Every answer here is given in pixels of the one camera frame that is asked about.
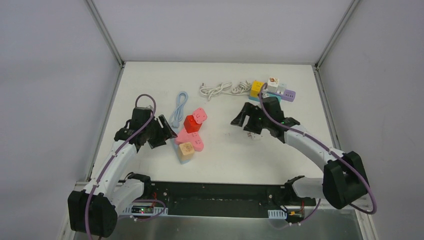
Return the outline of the red cube socket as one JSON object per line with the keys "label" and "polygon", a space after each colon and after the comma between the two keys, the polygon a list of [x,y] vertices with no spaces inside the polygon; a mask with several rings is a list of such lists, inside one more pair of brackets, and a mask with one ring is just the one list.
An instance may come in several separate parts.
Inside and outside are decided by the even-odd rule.
{"label": "red cube socket", "polygon": [[186,130],[187,133],[195,133],[198,132],[202,126],[201,123],[197,123],[194,119],[193,115],[187,115],[185,120],[184,120],[184,129]]}

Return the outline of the white plug adapter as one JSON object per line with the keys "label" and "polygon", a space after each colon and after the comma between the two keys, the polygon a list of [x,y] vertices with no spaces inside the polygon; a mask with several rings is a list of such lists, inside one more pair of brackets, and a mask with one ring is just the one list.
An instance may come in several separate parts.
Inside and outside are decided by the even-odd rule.
{"label": "white plug adapter", "polygon": [[247,136],[253,141],[260,141],[263,139],[263,136],[254,132],[248,132]]}

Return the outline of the pink plug adapter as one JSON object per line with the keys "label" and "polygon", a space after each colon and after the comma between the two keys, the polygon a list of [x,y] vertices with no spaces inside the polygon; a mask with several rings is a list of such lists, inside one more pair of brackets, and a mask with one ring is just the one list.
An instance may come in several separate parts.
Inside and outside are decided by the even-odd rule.
{"label": "pink plug adapter", "polygon": [[208,116],[205,112],[205,110],[202,107],[197,108],[193,113],[192,113],[193,119],[194,121],[201,125],[204,121],[207,120]]}

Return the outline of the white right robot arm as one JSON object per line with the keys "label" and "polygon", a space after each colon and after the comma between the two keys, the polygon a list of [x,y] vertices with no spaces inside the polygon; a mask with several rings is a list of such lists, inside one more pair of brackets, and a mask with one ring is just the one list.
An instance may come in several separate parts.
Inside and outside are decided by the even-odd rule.
{"label": "white right robot arm", "polygon": [[276,97],[264,98],[261,105],[246,102],[231,125],[255,134],[268,130],[272,137],[301,152],[322,171],[322,177],[298,176],[285,183],[283,196],[290,205],[314,198],[326,199],[332,207],[342,209],[369,192],[361,157],[354,151],[346,153],[327,147],[299,121],[286,117]]}

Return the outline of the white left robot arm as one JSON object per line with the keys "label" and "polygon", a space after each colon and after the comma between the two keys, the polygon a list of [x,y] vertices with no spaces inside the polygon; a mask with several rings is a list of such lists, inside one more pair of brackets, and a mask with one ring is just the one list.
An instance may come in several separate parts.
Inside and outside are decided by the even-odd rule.
{"label": "white left robot arm", "polygon": [[131,119],[114,136],[114,142],[101,170],[80,191],[72,191],[67,199],[71,230],[109,237],[124,209],[138,199],[147,202],[153,189],[145,183],[148,176],[137,175],[116,187],[127,165],[136,157],[141,146],[151,149],[163,146],[176,138],[163,115],[155,117],[155,110],[135,107]]}

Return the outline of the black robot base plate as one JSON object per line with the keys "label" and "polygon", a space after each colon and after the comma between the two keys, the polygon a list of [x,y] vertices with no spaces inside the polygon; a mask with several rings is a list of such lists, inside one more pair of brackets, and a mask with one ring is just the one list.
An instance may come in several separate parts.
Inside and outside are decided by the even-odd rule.
{"label": "black robot base plate", "polygon": [[125,213],[149,214],[165,206],[165,215],[191,217],[269,218],[271,211],[300,211],[317,201],[298,197],[284,185],[153,181]]}

